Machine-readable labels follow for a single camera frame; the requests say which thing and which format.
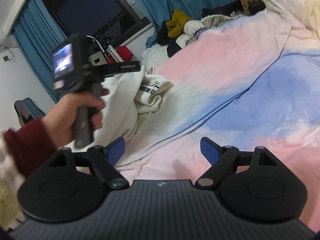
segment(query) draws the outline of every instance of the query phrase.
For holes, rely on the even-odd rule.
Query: hand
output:
[[[102,96],[108,94],[108,90],[102,90]],[[97,109],[98,112],[91,117],[90,121],[95,130],[102,128],[101,110],[106,107],[106,104],[100,98],[95,98],[89,92],[66,94],[42,118],[44,127],[57,149],[73,141],[72,125],[76,120],[77,110],[81,106],[95,107]]]

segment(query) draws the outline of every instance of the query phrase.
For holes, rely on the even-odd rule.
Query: round black pad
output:
[[[77,171],[70,162],[65,166],[44,165],[20,187],[18,201],[27,217],[65,223],[83,218],[100,206],[106,196],[105,186],[96,177]]]
[[[256,179],[248,184],[249,193],[260,199],[276,199],[283,195],[285,188],[274,179]]]
[[[298,218],[307,191],[285,166],[259,166],[227,178],[220,186],[220,197],[241,217],[274,222]]]

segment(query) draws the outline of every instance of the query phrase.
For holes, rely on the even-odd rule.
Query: camera screen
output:
[[[67,44],[62,49],[59,49],[52,56],[55,78],[59,76],[64,76],[65,74],[68,74],[74,69],[71,44]]]

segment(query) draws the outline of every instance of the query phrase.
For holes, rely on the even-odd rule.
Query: camera grip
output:
[[[101,84],[97,83],[92,85],[91,92],[95,97],[101,97]],[[85,106],[78,108],[77,117],[72,127],[73,136],[75,138],[75,148],[81,149],[93,143],[94,130],[90,119],[96,113],[96,108],[87,108]]]

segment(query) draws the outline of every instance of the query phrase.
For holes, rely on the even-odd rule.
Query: red sleeve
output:
[[[17,132],[8,130],[4,133],[4,140],[18,170],[26,178],[57,151],[38,118]]]

